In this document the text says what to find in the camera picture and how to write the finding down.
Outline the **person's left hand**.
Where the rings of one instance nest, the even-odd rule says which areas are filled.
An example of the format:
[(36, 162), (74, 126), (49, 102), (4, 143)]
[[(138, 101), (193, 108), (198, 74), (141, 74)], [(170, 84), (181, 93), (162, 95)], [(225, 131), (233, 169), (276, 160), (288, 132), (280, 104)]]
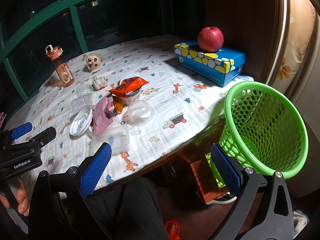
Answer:
[[(20, 178), (15, 178), (15, 180), (12, 179), (12, 181), (14, 182), (14, 186), (17, 186), (16, 199), (18, 201), (18, 208), (17, 208), (18, 212), (21, 215), (28, 217), (29, 216), (29, 200), (28, 200), (25, 187)], [(9, 201), (3, 192), (1, 192), (1, 202), (6, 209), (11, 208)]]

